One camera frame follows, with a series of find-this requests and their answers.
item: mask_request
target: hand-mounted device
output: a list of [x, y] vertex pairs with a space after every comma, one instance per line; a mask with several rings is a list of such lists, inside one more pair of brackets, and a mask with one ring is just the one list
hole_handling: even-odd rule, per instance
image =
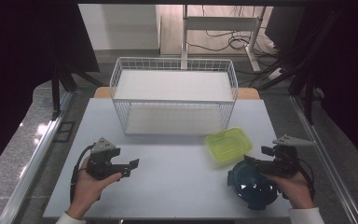
[[111, 160], [115, 156], [120, 155], [120, 148], [110, 143], [103, 137], [91, 146], [86, 147], [81, 153], [71, 178], [71, 194], [70, 200], [74, 199], [75, 188], [77, 182], [77, 172], [79, 171], [79, 165], [81, 159], [86, 152], [91, 150], [89, 155], [89, 161], [87, 162], [86, 172], [95, 179], [102, 180], [110, 175], [116, 173], [122, 173], [122, 177], [129, 177], [131, 170], [138, 167], [139, 159], [130, 161], [129, 164], [112, 164]]
[[244, 160], [228, 172], [228, 185], [232, 186], [237, 194], [249, 204], [250, 209], [263, 210], [267, 204], [276, 200], [276, 194], [279, 189], [277, 189], [275, 183], [271, 184], [261, 174], [290, 178], [300, 172], [307, 180], [310, 196], [313, 200], [315, 194], [313, 174], [312, 178], [310, 178], [301, 167], [299, 163], [301, 160], [297, 157], [296, 146], [313, 146], [315, 143], [287, 135], [274, 140], [272, 143], [277, 145], [275, 147], [261, 147], [261, 152], [274, 156], [273, 161], [261, 161], [244, 156]]

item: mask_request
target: white wire rack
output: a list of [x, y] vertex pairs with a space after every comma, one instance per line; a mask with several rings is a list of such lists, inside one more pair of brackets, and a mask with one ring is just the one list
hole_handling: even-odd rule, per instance
[[221, 131], [228, 126], [237, 88], [230, 60], [119, 58], [110, 80], [125, 134]]

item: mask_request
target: white sleeve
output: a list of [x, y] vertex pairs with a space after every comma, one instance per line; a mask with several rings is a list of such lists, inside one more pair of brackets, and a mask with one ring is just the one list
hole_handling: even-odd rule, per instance
[[289, 216], [292, 224], [324, 224], [318, 207], [311, 209], [289, 209]]
[[56, 222], [56, 224], [86, 224], [85, 220], [77, 220], [63, 213], [60, 219]]

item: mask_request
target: yellow-green container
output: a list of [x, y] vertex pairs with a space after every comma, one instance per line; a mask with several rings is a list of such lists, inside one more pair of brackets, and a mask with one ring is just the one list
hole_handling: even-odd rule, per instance
[[229, 128], [206, 137], [206, 144], [218, 162], [242, 156], [253, 145], [241, 128]]

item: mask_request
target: gray tile floor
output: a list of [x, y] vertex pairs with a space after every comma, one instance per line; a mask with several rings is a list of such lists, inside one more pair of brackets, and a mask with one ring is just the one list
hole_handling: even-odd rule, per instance
[[[133, 56], [134, 52], [120, 51], [112, 53], [110, 51], [99, 51], [96, 52], [96, 55], [101, 73], [93, 75], [107, 85], [117, 56]], [[136, 52], [136, 56], [156, 57], [156, 53], [147, 51]], [[233, 60], [237, 70], [251, 71], [250, 65], [243, 57], [230, 57], [230, 59]], [[237, 76], [240, 83], [255, 77], [255, 75], [245, 75], [240, 72], [237, 73]], [[48, 203], [49, 195], [53, 191], [55, 182], [61, 172], [73, 138], [76, 135], [76, 129], [87, 106], [87, 101], [96, 90], [94, 86], [82, 78], [77, 76], [74, 76], [74, 78], [76, 79], [78, 90], [74, 92], [71, 110], [68, 111], [64, 118], [64, 121], [73, 122], [74, 132], [70, 135], [68, 142], [51, 144], [48, 154], [41, 164], [41, 169], [24, 199], [21, 210], [14, 221], [15, 223], [55, 222], [55, 220], [43, 219], [42, 215]], [[290, 79], [274, 86], [270, 90], [261, 91], [260, 95], [266, 102], [277, 136], [288, 134], [300, 138], [308, 138], [286, 92], [289, 83]], [[38, 140], [40, 140], [44, 125], [50, 120], [52, 113], [52, 107], [48, 103], [50, 97], [49, 83], [45, 83], [35, 89], [34, 103], [25, 117], [22, 126], [19, 127], [0, 158], [0, 215], [20, 179], [23, 167], [27, 164]], [[314, 103], [313, 118], [315, 129], [328, 149], [328, 153], [341, 178], [347, 185], [352, 198], [358, 205], [358, 152], [356, 148], [334, 122], [326, 116], [319, 102]], [[59, 134], [56, 135], [56, 139], [63, 139], [65, 137]], [[315, 202], [321, 207], [321, 214], [325, 223], [350, 223], [317, 155], [311, 148], [301, 149], [299, 154], [301, 158], [312, 164], [312, 168], [315, 174], [317, 174], [315, 183], [317, 196]], [[94, 220], [92, 223], [107, 222]], [[289, 223], [289, 220], [287, 218], [281, 220], [236, 220], [236, 223]]]

